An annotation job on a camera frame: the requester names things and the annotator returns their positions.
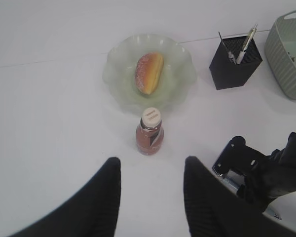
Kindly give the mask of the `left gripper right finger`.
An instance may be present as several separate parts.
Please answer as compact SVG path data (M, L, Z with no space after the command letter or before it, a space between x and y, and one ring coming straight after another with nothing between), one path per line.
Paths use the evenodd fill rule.
M237 198L194 156L185 160L184 203L192 237L296 237Z

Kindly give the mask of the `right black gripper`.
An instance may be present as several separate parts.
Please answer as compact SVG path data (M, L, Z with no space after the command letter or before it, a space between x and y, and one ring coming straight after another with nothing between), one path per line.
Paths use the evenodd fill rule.
M283 150L274 150L245 176L237 196L264 212L277 198L296 192L296 133Z

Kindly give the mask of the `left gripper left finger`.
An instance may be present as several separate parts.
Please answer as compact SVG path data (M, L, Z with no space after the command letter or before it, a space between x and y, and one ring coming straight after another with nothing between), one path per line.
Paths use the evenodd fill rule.
M121 197L121 163L112 157L69 200L16 237L112 237Z

